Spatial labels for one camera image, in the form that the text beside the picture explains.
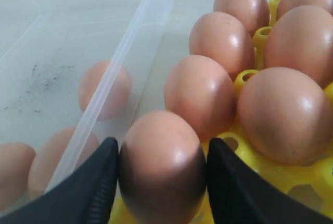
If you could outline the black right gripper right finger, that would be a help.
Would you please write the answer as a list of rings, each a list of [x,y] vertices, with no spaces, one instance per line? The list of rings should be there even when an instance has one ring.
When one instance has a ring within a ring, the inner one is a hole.
[[[207,189],[215,223],[332,223],[273,187],[220,138],[209,143]]]

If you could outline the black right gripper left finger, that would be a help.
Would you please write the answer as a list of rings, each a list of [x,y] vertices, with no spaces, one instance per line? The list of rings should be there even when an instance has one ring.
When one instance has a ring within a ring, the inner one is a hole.
[[[118,163],[118,142],[106,138],[62,183],[2,217],[1,223],[108,223],[116,194]]]

